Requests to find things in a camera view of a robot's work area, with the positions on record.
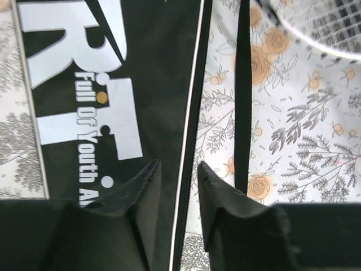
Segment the black sport racket cover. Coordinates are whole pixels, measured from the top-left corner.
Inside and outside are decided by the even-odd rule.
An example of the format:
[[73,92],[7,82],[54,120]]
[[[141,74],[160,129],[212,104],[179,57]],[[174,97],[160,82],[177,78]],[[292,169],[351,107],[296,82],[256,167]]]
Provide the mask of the black sport racket cover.
[[216,1],[15,1],[45,200],[161,163],[153,270],[179,270]]

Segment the white racket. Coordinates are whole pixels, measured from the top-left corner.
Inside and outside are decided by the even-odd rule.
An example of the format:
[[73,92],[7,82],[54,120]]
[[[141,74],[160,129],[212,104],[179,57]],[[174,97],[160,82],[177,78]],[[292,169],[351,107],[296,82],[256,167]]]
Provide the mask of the white racket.
[[274,26],[321,59],[360,62],[360,1],[256,3]]

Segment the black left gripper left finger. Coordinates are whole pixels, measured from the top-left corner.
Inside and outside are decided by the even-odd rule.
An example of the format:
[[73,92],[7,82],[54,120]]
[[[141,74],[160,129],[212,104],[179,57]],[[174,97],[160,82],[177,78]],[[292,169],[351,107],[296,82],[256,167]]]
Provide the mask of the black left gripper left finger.
[[153,270],[161,163],[85,207],[1,201],[2,270]]

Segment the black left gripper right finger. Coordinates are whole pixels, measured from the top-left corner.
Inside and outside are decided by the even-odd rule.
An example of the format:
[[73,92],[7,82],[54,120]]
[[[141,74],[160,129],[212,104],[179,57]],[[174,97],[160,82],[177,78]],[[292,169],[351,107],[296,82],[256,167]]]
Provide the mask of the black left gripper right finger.
[[264,206],[198,167],[204,248],[212,270],[359,270],[360,204]]

